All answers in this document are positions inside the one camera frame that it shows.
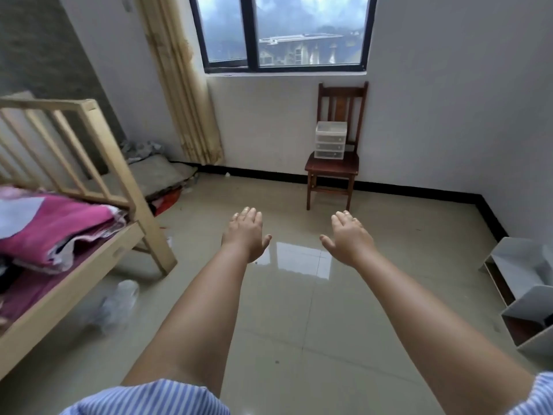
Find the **grey floor mat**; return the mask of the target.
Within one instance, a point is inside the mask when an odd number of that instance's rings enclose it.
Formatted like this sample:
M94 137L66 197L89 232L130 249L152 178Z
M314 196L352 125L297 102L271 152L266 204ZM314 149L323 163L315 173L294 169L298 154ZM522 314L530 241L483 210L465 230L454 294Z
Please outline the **grey floor mat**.
M198 171L197 167L170 162L159 154L128 164L128 167L147 202L184 188Z

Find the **dark wooden chair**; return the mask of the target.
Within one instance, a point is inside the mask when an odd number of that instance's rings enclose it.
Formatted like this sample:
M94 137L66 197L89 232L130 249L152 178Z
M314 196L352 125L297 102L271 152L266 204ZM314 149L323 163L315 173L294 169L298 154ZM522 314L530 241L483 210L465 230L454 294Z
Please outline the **dark wooden chair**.
M359 173L358 147L364 122L364 111L368 99L370 83L359 87L328 87L319 83L317 90L316 125L319 121L347 122L348 135L343 160L325 160L314 158L310 154L306 164L307 196L306 209L311 209L312 193L329 193L347 197L346 210L351 206L354 184ZM319 176L343 178L345 188L318 185Z

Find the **white shelf unit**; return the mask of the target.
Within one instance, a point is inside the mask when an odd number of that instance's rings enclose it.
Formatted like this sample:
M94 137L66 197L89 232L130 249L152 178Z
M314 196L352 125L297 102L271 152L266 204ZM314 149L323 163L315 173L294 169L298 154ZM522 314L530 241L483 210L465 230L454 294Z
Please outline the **white shelf unit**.
M530 239L504 237L479 270L504 303L500 318L516 349L553 359L553 251Z

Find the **maroon bed sheet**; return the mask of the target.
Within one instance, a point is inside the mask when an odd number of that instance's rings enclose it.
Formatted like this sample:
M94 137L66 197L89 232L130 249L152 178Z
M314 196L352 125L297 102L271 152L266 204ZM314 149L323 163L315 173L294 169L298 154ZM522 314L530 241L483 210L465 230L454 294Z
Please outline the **maroon bed sheet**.
M0 320L15 322L106 242L107 239L92 244L78 242L73 266L61 273L46 274L11 266L7 275L0 276Z

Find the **light wooden bed frame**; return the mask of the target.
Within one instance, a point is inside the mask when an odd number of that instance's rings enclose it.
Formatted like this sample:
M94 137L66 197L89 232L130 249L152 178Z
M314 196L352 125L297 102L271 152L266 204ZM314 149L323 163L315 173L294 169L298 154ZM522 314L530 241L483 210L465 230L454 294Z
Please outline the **light wooden bed frame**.
M127 212L122 230L19 319L0 320L1 381L129 251L151 255L162 276L177 259L93 99L0 97L0 186Z

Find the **person's right forearm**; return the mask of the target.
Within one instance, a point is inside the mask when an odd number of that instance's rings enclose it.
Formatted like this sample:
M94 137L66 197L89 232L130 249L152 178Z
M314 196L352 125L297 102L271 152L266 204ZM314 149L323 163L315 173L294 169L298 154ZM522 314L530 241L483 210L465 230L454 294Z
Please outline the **person's right forearm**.
M446 415L504 415L529 397L533 375L418 282L373 250L352 262Z

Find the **black framed window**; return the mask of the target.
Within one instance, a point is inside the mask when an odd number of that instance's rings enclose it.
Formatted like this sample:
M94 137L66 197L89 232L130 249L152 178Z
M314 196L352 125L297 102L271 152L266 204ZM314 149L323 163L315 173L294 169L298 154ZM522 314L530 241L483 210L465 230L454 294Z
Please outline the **black framed window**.
M188 0L207 74L367 70L378 0Z

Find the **person's right hand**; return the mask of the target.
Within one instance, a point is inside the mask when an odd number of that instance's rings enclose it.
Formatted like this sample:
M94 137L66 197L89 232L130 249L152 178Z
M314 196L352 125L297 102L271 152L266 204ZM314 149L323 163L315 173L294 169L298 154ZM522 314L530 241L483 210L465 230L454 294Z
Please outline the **person's right hand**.
M374 251L374 240L362 223L345 210L331 216L332 238L338 252L331 255L344 265L359 269L363 258Z

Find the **crumpled grey cloth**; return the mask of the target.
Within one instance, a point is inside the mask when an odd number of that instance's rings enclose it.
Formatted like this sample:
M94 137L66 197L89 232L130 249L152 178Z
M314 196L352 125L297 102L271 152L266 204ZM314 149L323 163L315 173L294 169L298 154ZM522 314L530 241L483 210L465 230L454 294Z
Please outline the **crumpled grey cloth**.
M125 140L120 144L121 153L127 164L133 164L153 155L164 155L164 146L153 141L134 142Z

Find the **person's left hand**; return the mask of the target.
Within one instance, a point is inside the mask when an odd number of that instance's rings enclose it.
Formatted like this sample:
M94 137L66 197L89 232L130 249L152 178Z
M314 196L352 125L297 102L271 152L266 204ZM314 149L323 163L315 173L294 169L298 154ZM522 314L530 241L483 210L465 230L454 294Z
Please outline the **person's left hand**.
M258 248L264 236L262 213L245 207L232 216L222 236L221 248L245 256L247 263L253 263L259 258Z

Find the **person's left forearm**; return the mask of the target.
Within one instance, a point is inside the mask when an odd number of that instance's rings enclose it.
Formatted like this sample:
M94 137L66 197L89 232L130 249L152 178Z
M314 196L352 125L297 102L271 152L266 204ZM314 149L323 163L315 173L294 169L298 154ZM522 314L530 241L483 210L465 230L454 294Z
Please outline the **person's left forearm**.
M249 257L244 245L219 249L177 300L122 386L166 379L204 386L220 397Z

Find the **pink blanket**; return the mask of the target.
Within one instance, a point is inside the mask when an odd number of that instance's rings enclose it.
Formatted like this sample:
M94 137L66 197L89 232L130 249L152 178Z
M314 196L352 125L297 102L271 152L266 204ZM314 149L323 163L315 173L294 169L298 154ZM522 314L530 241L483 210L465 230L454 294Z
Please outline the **pink blanket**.
M75 261L78 242L92 244L107 239L127 224L127 212L112 205L0 186L0 199L19 197L43 197L44 202L24 230L0 239L0 258L33 271L67 271Z

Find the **blue striped shirt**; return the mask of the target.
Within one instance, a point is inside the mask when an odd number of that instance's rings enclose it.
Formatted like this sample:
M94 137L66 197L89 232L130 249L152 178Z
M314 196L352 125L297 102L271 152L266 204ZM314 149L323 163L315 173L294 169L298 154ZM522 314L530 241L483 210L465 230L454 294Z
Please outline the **blue striped shirt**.
M231 415L206 387L167 379L117 386L81 399L59 415ZM535 377L528 398L506 415L553 415L553 371Z

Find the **white cloth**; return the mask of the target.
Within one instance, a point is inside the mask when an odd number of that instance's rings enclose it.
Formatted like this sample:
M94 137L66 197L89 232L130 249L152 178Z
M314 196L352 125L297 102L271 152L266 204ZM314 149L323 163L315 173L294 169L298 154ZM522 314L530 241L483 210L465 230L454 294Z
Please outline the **white cloth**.
M43 202L43 197L0 199L0 239L9 238L24 230Z

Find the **red cloth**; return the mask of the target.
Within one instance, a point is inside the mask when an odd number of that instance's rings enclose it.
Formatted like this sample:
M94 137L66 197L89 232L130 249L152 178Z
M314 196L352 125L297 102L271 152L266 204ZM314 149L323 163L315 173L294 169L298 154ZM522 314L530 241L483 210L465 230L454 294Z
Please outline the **red cloth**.
M148 206L154 216L159 216L163 212L173 207L178 202L183 188L175 188L162 194L159 198L149 201Z

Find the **clear plastic drawer organizer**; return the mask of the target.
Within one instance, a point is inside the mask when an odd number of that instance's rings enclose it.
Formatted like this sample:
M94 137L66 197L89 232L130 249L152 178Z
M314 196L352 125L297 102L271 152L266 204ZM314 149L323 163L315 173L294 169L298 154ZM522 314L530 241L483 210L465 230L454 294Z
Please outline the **clear plastic drawer organizer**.
M347 135L347 122L317 122L314 158L343 160Z

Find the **beige curtain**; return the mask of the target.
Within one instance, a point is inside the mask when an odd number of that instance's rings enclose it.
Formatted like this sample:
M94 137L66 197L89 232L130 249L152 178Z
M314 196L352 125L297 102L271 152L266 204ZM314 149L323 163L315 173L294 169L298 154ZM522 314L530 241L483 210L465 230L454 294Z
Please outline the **beige curtain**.
M189 161L223 165L221 142L201 56L185 31L179 0L136 0L180 146Z

